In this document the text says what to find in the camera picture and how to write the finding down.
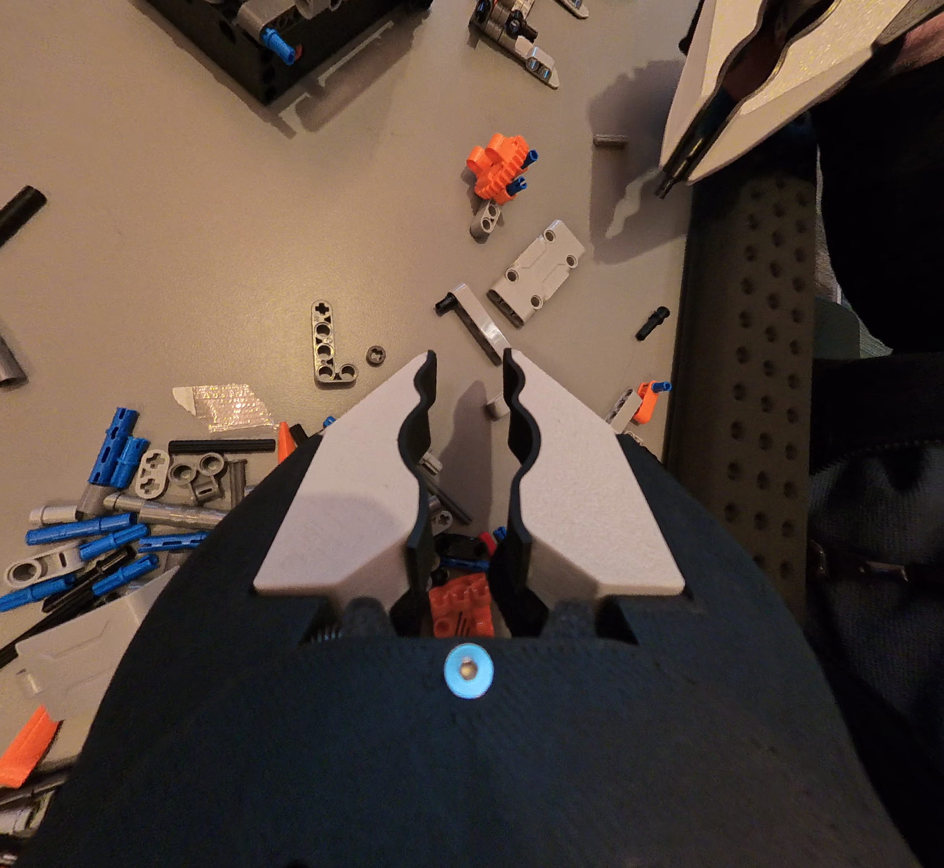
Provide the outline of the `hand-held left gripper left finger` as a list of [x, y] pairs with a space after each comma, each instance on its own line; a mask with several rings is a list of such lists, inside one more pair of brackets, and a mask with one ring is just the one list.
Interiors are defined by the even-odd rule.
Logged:
[[425, 597], [434, 550], [418, 462], [436, 380], [437, 357], [423, 353], [324, 431], [256, 592], [322, 595], [337, 611], [364, 596], [386, 609]]

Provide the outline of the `small orange piece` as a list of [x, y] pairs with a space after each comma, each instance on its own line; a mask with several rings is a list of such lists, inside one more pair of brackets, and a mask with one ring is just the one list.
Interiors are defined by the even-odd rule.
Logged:
[[669, 381], [650, 380], [635, 389], [626, 390], [606, 416], [606, 423], [617, 435], [631, 432], [634, 426], [646, 425], [654, 413], [659, 396], [672, 390]]

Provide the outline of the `orange connector block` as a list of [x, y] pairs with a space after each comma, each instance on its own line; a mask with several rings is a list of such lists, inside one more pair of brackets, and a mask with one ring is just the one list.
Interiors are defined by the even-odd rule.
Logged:
[[475, 146], [466, 157], [466, 168], [475, 179], [478, 209], [470, 234], [486, 242], [499, 223], [503, 207], [527, 188], [526, 173], [537, 162], [538, 152], [519, 135], [495, 133], [485, 146]]

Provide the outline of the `pile of plastic building pieces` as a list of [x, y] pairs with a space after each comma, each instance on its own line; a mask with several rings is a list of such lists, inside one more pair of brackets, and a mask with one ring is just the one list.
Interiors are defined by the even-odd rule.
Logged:
[[[17, 645], [22, 640], [38, 635], [47, 628], [61, 624], [68, 619], [75, 618], [80, 612], [89, 608], [97, 598], [106, 595], [104, 577], [115, 571], [121, 572], [132, 562], [132, 556], [145, 559], [141, 568], [128, 567], [131, 572], [125, 571], [119, 579], [130, 582], [138, 576], [148, 576], [145, 567], [150, 565], [153, 572], [159, 567], [161, 552], [176, 550], [191, 550], [201, 544], [223, 520], [225, 512], [215, 509], [205, 509], [199, 506], [191, 507], [171, 505], [161, 507], [152, 506], [146, 511], [145, 501], [150, 503], [151, 495], [125, 496], [122, 492], [129, 486], [132, 476], [138, 473], [142, 459], [148, 454], [149, 441], [146, 438], [132, 435], [139, 414], [135, 410], [118, 407], [115, 410], [112, 424], [103, 440], [101, 451], [97, 457], [91, 474], [88, 478], [87, 490], [74, 508], [71, 508], [66, 520], [40, 521], [44, 524], [40, 529], [41, 538], [36, 544], [57, 544], [63, 541], [66, 547], [74, 547], [73, 560], [65, 566], [56, 567], [59, 553], [53, 553], [53, 566], [42, 567], [47, 570], [37, 571], [23, 580], [21, 586], [13, 586], [9, 593], [2, 595], [2, 612], [19, 608], [23, 605], [37, 603], [53, 595], [77, 596], [77, 605], [67, 608], [55, 606], [48, 615], [52, 619], [42, 619], [34, 626], [30, 626], [19, 638], [2, 647], [2, 669], [18, 657]], [[255, 448], [268, 449], [276, 443], [272, 440], [243, 440], [224, 439], [214, 442], [216, 447], [199, 449], [198, 452], [209, 453], [211, 465], [206, 472], [198, 469], [197, 474], [206, 474], [211, 482], [209, 492], [216, 495], [215, 475], [226, 468], [225, 452], [230, 449], [242, 451], [243, 444]], [[153, 535], [151, 528], [154, 525], [182, 528], [183, 533]], [[472, 542], [471, 559], [473, 571], [486, 571], [487, 559], [494, 554], [498, 542], [504, 540], [505, 528], [497, 528], [495, 532], [484, 532]], [[117, 540], [89, 541], [89, 537], [110, 537], [120, 535]], [[124, 550], [132, 544], [139, 544], [138, 554], [131, 554]], [[92, 547], [90, 553], [77, 553], [80, 546]], [[76, 579], [73, 574], [88, 567], [90, 579]], [[109, 591], [118, 589], [122, 582], [115, 581], [109, 586]], [[6, 748], [2, 755], [2, 789], [19, 789], [31, 775], [36, 765], [45, 755], [59, 727], [60, 719], [53, 720], [48, 714], [51, 709], [49, 702], [35, 711], [30, 720], [24, 725], [16, 738]]]

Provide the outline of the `grey beam with black pin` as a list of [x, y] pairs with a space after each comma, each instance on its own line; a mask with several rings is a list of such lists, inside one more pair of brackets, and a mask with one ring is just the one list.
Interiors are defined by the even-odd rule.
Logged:
[[434, 305], [434, 311], [440, 317], [456, 312], [490, 361], [502, 365], [504, 352], [511, 344], [468, 285], [456, 285]]

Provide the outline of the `light grey panel piece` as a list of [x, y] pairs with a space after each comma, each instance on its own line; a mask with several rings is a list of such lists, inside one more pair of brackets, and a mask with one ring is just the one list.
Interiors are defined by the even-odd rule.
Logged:
[[487, 293], [515, 328], [542, 309], [578, 267], [584, 246], [560, 219], [550, 223]]

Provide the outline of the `clear plastic wrapper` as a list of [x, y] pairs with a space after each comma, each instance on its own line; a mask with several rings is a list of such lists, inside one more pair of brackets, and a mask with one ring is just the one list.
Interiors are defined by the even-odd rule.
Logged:
[[175, 387], [171, 393], [174, 401], [206, 424], [211, 433], [275, 425], [266, 403], [246, 384]]

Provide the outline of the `dark grey angled beam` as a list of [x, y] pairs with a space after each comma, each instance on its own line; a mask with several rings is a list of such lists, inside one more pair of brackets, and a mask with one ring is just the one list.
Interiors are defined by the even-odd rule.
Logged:
[[313, 379], [321, 388], [349, 388], [358, 379], [356, 365], [336, 355], [336, 321], [331, 304], [319, 299], [311, 310]]

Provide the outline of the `black angled axle piece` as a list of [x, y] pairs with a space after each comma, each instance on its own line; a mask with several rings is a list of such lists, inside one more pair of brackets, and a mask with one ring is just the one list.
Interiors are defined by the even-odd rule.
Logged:
[[1, 208], [0, 242], [7, 243], [47, 203], [46, 196], [32, 186], [22, 187]]

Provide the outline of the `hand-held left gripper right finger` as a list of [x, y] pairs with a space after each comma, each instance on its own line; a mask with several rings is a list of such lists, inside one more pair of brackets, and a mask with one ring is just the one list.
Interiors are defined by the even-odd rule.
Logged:
[[522, 352], [503, 356], [513, 589], [546, 607], [673, 597], [685, 581], [611, 426]]

